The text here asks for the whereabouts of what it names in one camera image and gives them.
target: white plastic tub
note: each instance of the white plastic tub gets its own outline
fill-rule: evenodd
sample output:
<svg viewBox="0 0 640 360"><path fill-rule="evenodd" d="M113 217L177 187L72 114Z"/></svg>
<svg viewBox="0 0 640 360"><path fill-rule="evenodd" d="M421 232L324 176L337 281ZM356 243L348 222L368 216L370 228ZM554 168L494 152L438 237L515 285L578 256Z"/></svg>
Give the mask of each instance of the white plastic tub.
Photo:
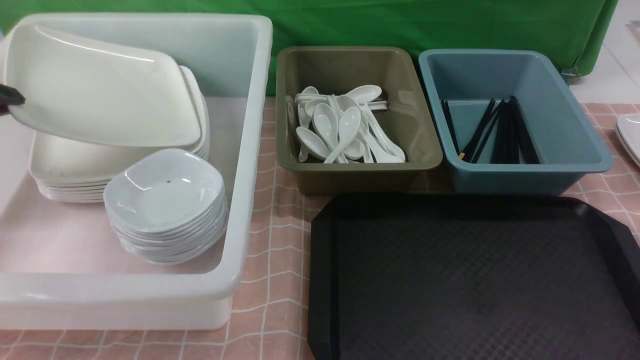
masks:
<svg viewBox="0 0 640 360"><path fill-rule="evenodd" d="M0 329L215 329L230 316L253 208L271 21L220 14L60 13L42 24L162 51L207 99L210 162L230 199L225 241L194 261L150 265L127 253L102 204L43 198L28 173L32 131L0 120ZM12 34L0 43L3 48Z"/></svg>

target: green curtain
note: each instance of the green curtain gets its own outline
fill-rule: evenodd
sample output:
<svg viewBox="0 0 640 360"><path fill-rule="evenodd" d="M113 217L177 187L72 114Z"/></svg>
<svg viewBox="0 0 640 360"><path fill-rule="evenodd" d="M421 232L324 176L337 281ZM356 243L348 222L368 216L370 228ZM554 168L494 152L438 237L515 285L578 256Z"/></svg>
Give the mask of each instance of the green curtain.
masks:
<svg viewBox="0 0 640 360"><path fill-rule="evenodd" d="M0 0L6 33L42 12L247 13L273 21L275 56L294 45L386 45L417 57L434 48L528 49L589 74L617 0Z"/></svg>

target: white floor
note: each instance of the white floor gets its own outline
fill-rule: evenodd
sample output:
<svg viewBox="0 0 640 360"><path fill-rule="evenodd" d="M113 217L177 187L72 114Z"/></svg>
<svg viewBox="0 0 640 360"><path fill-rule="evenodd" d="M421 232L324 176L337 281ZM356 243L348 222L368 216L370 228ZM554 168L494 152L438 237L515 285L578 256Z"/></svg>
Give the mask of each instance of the white floor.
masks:
<svg viewBox="0 0 640 360"><path fill-rule="evenodd" d="M632 20L640 20L640 0L618 0L593 72L571 86L579 102L640 104L640 37L627 26Z"/></svg>

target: pink checkered tablecloth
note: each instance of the pink checkered tablecloth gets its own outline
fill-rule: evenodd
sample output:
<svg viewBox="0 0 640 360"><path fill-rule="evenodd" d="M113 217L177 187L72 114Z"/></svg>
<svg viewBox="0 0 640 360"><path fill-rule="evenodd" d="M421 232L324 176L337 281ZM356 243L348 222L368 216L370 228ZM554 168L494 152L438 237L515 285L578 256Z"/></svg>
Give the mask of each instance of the pink checkered tablecloth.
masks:
<svg viewBox="0 0 640 360"><path fill-rule="evenodd" d="M585 104L614 156L605 174L581 179L566 195L640 229L640 169L614 133L618 115L640 105ZM276 164L275 111L268 102L251 236L229 323L215 331L0 331L0 360L311 360L306 343L310 221L328 201L305 197ZM421 175L414 190L451 189L444 167Z"/></svg>

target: stack of white plates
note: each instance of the stack of white plates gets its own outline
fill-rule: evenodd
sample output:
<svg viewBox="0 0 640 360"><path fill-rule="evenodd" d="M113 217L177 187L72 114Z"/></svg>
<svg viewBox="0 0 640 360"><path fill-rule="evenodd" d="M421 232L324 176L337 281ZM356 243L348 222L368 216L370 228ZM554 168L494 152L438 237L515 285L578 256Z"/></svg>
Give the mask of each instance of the stack of white plates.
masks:
<svg viewBox="0 0 640 360"><path fill-rule="evenodd" d="M222 175L180 149L158 151L114 177L104 205L122 246L156 265L195 258L227 229Z"/></svg>
<svg viewBox="0 0 640 360"><path fill-rule="evenodd" d="M200 123L200 138L182 149L209 158L209 112L193 73L180 67ZM107 183L160 147L96 145L37 132L31 148L29 172L40 193L63 202L102 202Z"/></svg>

